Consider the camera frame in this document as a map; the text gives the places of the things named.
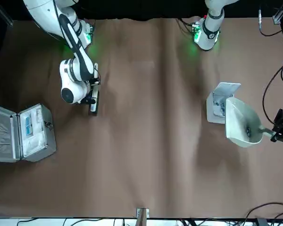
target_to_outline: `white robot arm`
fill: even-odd
[[[199,29],[195,31],[194,41],[203,50],[213,48],[219,35],[220,25],[225,17],[223,7],[238,0],[205,0],[208,7],[206,18],[202,18],[196,23]]]
[[[46,32],[64,38],[74,58],[63,60],[59,71],[62,80],[61,96],[70,104],[86,103],[96,113],[98,104],[98,66],[85,52],[91,43],[92,26],[78,19],[70,7],[72,0],[23,0],[35,22]]]

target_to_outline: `brown table surface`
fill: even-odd
[[[279,29],[271,19],[263,25],[266,33]],[[219,42],[204,52],[174,19],[105,20],[96,22],[88,53],[102,77],[97,117],[60,97],[58,66],[73,56],[62,42],[32,22],[8,29],[0,105],[20,111],[45,104],[58,149],[36,163],[0,163],[0,215],[132,217],[147,207],[156,218],[237,218],[283,202],[283,143],[265,137],[239,148],[225,138],[224,125],[207,122],[205,110],[219,82],[239,82],[236,97],[271,128],[261,102],[283,64],[282,34],[263,37],[257,18],[225,19]],[[266,95],[271,118],[279,108],[280,77]]]

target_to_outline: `green led light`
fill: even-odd
[[[200,36],[201,36],[201,31],[195,33],[195,35],[194,35],[194,42],[198,43],[198,41],[200,39]]]
[[[88,41],[90,41],[90,40],[91,40],[91,35],[90,35],[90,34],[87,34],[87,35],[86,35],[86,38],[87,38]]]

